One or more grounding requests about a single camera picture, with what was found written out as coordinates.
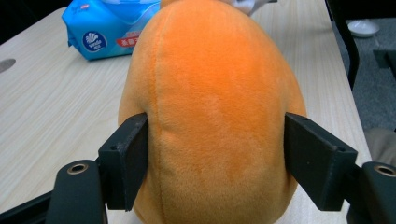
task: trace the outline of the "wooden table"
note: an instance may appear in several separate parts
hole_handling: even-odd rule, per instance
[[[130,55],[87,62],[67,47],[64,8],[0,46],[0,213],[53,188],[71,161],[94,160],[117,129]],[[300,82],[308,117],[369,161],[347,75],[323,0],[279,0],[252,18],[275,40]],[[134,212],[109,211],[110,223],[140,223]],[[346,223],[297,189],[278,223]]]

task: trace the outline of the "gray carpet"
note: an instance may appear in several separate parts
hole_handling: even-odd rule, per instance
[[[393,131],[396,128],[396,78],[390,68],[379,67],[373,50],[396,50],[396,18],[370,21],[379,25],[379,32],[369,38],[354,38],[361,62],[353,97],[365,131],[377,127]],[[333,29],[347,72],[347,49],[334,24]]]

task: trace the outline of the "orange plush toy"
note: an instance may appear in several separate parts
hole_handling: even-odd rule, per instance
[[[285,113],[305,115],[264,30],[219,0],[163,4],[134,49],[119,123],[148,114],[144,223],[273,223],[297,183],[285,168]]]

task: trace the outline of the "dark background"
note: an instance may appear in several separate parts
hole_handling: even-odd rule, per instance
[[[70,2],[71,0],[0,0],[0,45],[54,10],[67,7]],[[344,0],[342,4],[347,20],[396,17],[396,0]]]

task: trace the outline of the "wet wipes package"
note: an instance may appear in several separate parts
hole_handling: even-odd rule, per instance
[[[87,60],[131,54],[160,0],[74,0],[62,15],[68,45]]]

